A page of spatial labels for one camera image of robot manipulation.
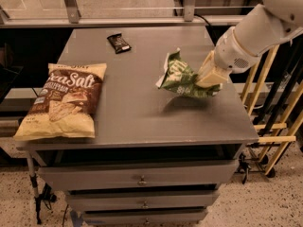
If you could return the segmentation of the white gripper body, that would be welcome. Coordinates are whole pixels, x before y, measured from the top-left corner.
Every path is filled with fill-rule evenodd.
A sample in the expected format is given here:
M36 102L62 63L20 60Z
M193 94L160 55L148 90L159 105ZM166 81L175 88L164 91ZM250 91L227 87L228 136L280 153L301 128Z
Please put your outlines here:
M214 62L224 70L233 74L247 71L260 60L260 56L253 56L246 52L237 42L235 28L228 28L217 41L214 49Z

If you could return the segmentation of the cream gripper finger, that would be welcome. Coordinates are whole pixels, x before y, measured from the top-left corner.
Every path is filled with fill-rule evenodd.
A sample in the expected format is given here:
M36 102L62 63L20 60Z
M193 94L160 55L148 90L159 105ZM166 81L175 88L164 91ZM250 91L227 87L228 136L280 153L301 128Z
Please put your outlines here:
M200 78L206 78L214 73L214 69L214 51L211 50L198 70L198 76Z
M215 65L202 66L198 71L195 84L207 88L227 81L230 71Z

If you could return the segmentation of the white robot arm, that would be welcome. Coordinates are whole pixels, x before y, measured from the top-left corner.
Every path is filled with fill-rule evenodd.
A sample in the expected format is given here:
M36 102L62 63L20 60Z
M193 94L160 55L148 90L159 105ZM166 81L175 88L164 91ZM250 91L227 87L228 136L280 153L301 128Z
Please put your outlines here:
M303 0L262 0L228 28L209 52L195 83L203 88L224 83L257 64L271 47L302 34Z

